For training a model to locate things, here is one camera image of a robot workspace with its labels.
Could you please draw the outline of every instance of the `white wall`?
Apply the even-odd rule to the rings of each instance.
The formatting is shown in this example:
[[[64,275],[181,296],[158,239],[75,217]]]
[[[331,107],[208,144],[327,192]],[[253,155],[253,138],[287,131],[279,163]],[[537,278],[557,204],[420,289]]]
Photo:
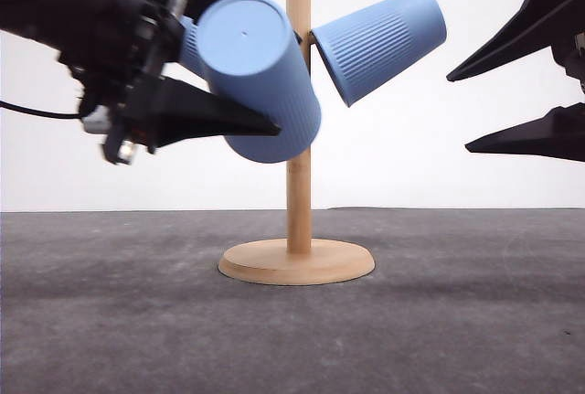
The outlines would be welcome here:
[[[284,5],[285,0],[276,0]],[[314,27],[380,0],[314,0]],[[314,143],[314,207],[584,207],[585,164],[468,154],[463,144],[582,101],[549,50],[481,77],[445,75],[491,37],[523,0],[438,0],[447,43],[351,109],[313,53],[323,105]],[[80,87],[54,51],[2,35],[6,101],[72,112]],[[178,67],[170,75],[201,84]],[[3,210],[284,208],[285,164],[259,165],[222,138],[101,159],[101,139],[77,122],[4,112]]]

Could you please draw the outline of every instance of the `robotic arm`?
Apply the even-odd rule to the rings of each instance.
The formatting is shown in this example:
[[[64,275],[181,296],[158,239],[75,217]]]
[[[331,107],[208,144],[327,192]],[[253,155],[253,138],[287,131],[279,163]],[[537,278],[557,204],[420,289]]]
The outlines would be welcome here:
[[[200,2],[189,4],[199,11]],[[180,4],[0,0],[0,30],[58,50],[58,61],[84,87],[78,114],[39,112],[4,102],[2,107],[82,119],[87,132],[107,135],[103,153],[115,164],[130,163],[123,151],[127,144],[143,144],[153,154],[157,147],[186,138],[278,134],[280,128],[255,111],[161,76],[164,64],[177,61],[181,52],[185,30],[174,13]]]

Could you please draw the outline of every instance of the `round wooden base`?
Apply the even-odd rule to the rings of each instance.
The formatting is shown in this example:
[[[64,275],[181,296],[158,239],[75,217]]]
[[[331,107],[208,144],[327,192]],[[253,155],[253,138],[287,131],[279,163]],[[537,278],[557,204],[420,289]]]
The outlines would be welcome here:
[[[291,254],[286,239],[244,243],[227,250],[219,270],[244,282],[279,285],[344,282],[372,272],[366,248],[336,240],[312,240],[311,253]]]

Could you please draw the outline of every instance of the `wooden pole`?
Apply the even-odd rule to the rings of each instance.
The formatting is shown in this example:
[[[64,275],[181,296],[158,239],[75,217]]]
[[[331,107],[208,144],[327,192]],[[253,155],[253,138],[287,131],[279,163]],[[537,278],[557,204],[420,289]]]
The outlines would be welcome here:
[[[301,36],[301,51],[311,72],[311,0],[286,0],[292,27]],[[291,254],[311,252],[311,148],[287,162],[287,251]]]
[[[301,50],[311,71],[311,0],[286,0]],[[361,246],[311,239],[311,149],[287,162],[287,239],[242,243],[227,250],[219,270],[228,277],[263,284],[305,285],[343,282],[370,273],[374,259]]]

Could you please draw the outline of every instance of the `blue plastic cup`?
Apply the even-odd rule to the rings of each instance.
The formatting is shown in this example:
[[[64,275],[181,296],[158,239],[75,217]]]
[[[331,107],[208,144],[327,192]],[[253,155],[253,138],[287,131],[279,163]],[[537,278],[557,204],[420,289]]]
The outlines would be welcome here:
[[[436,49],[447,28],[436,0],[386,0],[313,34],[347,106]]]
[[[227,136],[240,155],[278,163],[311,145],[321,109],[293,28],[271,0],[219,0],[199,19],[197,49],[211,92],[261,112],[278,136]]]

